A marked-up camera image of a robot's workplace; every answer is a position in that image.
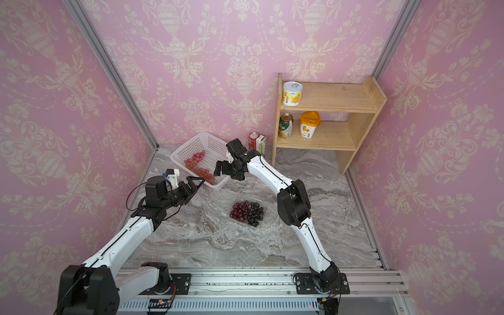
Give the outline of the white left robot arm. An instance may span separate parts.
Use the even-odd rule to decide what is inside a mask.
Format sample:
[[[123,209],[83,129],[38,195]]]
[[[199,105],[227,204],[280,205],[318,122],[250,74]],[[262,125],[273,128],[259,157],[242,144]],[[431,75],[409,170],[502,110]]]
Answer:
[[[169,219],[167,211],[186,205],[205,181],[192,176],[177,181],[167,173],[149,178],[143,184],[145,196],[125,226],[85,262],[62,272],[55,314],[116,314],[144,291],[176,295],[177,286],[162,262],[147,262],[127,276],[116,276],[135,249]]]

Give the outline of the dark red grape bunch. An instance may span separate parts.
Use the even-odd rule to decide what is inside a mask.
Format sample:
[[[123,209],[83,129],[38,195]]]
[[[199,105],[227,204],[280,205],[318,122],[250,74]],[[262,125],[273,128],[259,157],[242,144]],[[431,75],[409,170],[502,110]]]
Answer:
[[[247,215],[249,211],[249,201],[237,202],[232,206],[232,210],[230,212],[230,218],[237,220],[241,223],[247,223]]]

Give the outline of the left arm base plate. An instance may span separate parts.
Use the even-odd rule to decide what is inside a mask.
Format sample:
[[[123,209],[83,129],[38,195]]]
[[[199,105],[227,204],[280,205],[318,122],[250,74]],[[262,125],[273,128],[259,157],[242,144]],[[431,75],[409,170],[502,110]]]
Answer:
[[[161,289],[148,289],[140,293],[140,295],[173,295],[173,288],[175,288],[175,295],[188,295],[192,275],[189,273],[175,273],[170,274],[171,284],[164,290]]]

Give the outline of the black grape bunch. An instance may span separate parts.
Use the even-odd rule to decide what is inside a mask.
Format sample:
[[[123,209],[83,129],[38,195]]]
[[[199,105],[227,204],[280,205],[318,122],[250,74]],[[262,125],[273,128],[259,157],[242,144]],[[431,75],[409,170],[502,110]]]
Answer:
[[[251,202],[247,215],[247,224],[253,227],[257,227],[259,223],[264,219],[264,215],[264,207],[261,206],[258,202]]]

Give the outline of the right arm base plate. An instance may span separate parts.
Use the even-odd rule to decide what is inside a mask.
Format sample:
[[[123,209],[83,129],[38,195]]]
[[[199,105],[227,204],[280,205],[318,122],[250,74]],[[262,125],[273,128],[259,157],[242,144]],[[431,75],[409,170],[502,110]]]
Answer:
[[[292,280],[298,295],[348,295],[350,293],[346,274],[338,274],[332,283],[332,289],[325,291],[316,286],[311,273],[297,272],[293,275]]]

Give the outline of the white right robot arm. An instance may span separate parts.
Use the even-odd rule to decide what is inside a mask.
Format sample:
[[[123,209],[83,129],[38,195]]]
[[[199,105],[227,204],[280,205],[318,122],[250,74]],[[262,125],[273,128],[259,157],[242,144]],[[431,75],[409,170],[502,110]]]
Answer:
[[[246,152],[233,161],[218,161],[214,175],[228,175],[242,181],[250,173],[276,194],[277,212],[297,235],[308,257],[315,286],[323,293],[334,290],[342,282],[341,272],[322,245],[312,220],[311,203],[305,185],[292,180],[273,168],[261,155]]]

